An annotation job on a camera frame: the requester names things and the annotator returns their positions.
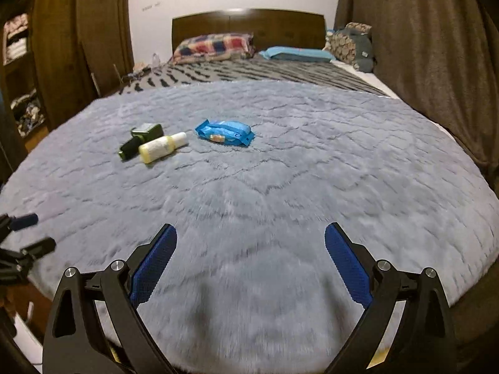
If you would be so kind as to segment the wooden wardrobe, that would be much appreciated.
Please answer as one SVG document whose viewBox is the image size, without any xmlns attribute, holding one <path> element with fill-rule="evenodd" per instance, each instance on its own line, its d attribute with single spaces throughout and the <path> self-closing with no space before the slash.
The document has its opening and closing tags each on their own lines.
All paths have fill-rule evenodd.
<svg viewBox="0 0 499 374">
<path fill-rule="evenodd" d="M 36 92 L 50 130 L 119 89 L 133 68 L 128 0 L 1 0 L 1 23 L 28 17 L 27 52 L 1 65 L 1 177 L 28 154 L 11 107 Z"/>
</svg>

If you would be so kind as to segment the green lotion bottle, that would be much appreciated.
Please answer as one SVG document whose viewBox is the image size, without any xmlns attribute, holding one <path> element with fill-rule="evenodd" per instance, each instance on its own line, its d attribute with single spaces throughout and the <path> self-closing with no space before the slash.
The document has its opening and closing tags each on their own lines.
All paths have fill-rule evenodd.
<svg viewBox="0 0 499 374">
<path fill-rule="evenodd" d="M 162 125 L 159 123 L 143 123 L 138 127 L 132 128 L 130 133 L 132 137 L 138 138 L 142 144 L 164 135 Z"/>
</svg>

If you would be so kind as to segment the yellow bottle white cap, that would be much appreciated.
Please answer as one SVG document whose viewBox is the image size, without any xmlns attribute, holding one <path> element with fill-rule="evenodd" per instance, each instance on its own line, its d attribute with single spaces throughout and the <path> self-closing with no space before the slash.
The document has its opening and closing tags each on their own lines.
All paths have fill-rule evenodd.
<svg viewBox="0 0 499 374">
<path fill-rule="evenodd" d="M 165 135 L 139 146 L 139 157 L 145 164 L 151 164 L 163 157 L 171 155 L 175 150 L 188 144 L 185 132 Z"/>
</svg>

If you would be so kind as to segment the bedside table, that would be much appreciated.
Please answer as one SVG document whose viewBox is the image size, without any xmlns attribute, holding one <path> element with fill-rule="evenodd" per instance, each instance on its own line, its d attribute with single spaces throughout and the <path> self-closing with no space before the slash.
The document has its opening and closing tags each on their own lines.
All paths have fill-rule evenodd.
<svg viewBox="0 0 499 374">
<path fill-rule="evenodd" d="M 137 72 L 119 76 L 119 85 L 107 91 L 107 93 L 100 95 L 100 97 L 105 98 L 111 95 L 121 94 L 127 87 L 132 87 L 135 83 L 138 83 L 143 78 L 150 76 L 151 73 L 152 68 L 150 66 L 145 66 Z"/>
</svg>

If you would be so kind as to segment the plaid pillow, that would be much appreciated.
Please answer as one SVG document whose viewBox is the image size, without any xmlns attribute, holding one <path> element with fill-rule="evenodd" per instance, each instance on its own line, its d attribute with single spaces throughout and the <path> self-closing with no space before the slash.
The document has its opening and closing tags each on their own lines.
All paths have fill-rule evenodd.
<svg viewBox="0 0 499 374">
<path fill-rule="evenodd" d="M 253 56 L 252 34 L 209 34 L 183 40 L 173 52 L 168 63 L 172 65 L 204 63 L 248 59 Z"/>
</svg>

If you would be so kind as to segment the patterned cushion pile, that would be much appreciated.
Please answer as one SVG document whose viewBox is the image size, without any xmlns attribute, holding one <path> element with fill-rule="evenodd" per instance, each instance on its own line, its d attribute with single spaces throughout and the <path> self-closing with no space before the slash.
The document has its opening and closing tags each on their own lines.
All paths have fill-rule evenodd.
<svg viewBox="0 0 499 374">
<path fill-rule="evenodd" d="M 350 22 L 339 30 L 328 30 L 323 48 L 356 71 L 372 73 L 375 65 L 370 25 Z"/>
</svg>

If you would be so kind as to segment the grey fluffy blanket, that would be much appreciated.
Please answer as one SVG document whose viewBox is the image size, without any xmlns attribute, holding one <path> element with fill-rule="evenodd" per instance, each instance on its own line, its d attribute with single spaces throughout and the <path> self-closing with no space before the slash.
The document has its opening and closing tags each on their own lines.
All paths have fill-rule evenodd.
<svg viewBox="0 0 499 374">
<path fill-rule="evenodd" d="M 200 138 L 205 120 L 249 125 L 248 147 Z M 188 144 L 151 164 L 119 147 L 159 123 Z M 192 84 L 94 101 L 54 130 L 1 192 L 36 213 L 20 248 L 52 237 L 31 279 L 52 296 L 63 271 L 106 268 L 165 224 L 178 245 L 139 314 L 188 372 L 325 369 L 363 309 L 324 244 L 338 222 L 397 268 L 432 267 L 457 301 L 498 256 L 498 199 L 474 161 L 401 100 L 284 81 Z"/>
</svg>

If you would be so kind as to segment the blue pillow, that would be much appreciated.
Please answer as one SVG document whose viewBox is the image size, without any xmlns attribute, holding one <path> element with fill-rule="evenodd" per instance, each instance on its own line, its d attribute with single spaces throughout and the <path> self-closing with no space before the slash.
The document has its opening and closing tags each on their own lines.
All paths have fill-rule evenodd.
<svg viewBox="0 0 499 374">
<path fill-rule="evenodd" d="M 307 63 L 330 63 L 336 61 L 329 51 L 289 46 L 272 46 L 259 54 L 267 60 L 297 61 Z"/>
</svg>

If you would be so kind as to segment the blue snack wrapper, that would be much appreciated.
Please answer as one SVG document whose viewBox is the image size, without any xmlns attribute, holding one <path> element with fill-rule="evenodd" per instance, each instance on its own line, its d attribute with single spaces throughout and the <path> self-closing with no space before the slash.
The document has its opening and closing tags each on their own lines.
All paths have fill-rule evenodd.
<svg viewBox="0 0 499 374">
<path fill-rule="evenodd" d="M 249 125 L 236 121 L 210 122 L 205 120 L 195 128 L 200 138 L 217 144 L 248 147 L 254 139 Z"/>
</svg>

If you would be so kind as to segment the dark green round bottle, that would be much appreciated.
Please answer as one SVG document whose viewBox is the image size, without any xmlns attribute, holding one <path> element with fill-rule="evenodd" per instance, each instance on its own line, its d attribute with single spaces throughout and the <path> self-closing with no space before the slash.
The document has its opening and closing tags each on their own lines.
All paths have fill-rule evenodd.
<svg viewBox="0 0 499 374">
<path fill-rule="evenodd" d="M 122 161 L 128 161 L 139 153 L 140 145 L 144 144 L 145 141 L 140 136 L 133 136 L 127 142 L 119 147 L 119 157 Z"/>
</svg>

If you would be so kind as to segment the zebra striped bed cover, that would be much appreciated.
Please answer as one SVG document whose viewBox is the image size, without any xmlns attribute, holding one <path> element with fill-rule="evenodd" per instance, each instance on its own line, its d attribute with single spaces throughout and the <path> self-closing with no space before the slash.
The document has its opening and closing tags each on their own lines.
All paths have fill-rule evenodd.
<svg viewBox="0 0 499 374">
<path fill-rule="evenodd" d="M 146 89 L 216 81 L 264 79 L 316 84 L 376 95 L 386 94 L 373 83 L 361 78 L 356 72 L 351 73 L 333 63 L 271 60 L 259 55 L 251 59 L 220 62 L 163 64 L 159 68 L 134 76 L 119 89 L 118 93 L 119 95 L 131 94 Z"/>
</svg>

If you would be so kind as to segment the brown curtain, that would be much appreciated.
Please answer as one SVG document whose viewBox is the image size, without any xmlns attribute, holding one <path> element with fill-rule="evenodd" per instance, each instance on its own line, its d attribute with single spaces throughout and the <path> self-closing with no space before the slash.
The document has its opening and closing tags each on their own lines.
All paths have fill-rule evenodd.
<svg viewBox="0 0 499 374">
<path fill-rule="evenodd" d="M 498 189 L 498 0 L 339 0 L 371 26 L 375 75 L 444 126 Z"/>
</svg>

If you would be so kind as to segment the clear plastic bottle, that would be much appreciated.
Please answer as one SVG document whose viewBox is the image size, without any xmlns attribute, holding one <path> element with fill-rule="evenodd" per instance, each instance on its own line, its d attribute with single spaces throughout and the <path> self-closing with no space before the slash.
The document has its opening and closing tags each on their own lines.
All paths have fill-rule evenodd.
<svg viewBox="0 0 499 374">
<path fill-rule="evenodd" d="M 160 60 L 160 57 L 157 53 L 154 53 L 152 55 L 152 59 L 151 59 L 151 67 L 153 69 L 156 69 L 156 68 L 159 68 L 161 65 L 161 60 Z"/>
</svg>

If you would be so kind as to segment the wooden headboard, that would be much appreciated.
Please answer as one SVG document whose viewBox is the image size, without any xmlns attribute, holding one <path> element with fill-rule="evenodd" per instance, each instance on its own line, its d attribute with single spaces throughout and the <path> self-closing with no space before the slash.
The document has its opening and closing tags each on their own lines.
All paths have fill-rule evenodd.
<svg viewBox="0 0 499 374">
<path fill-rule="evenodd" d="M 268 8 L 234 8 L 191 14 L 172 20 L 172 49 L 194 36 L 245 33 L 254 36 L 257 51 L 273 46 L 321 49 L 325 44 L 323 15 Z"/>
</svg>

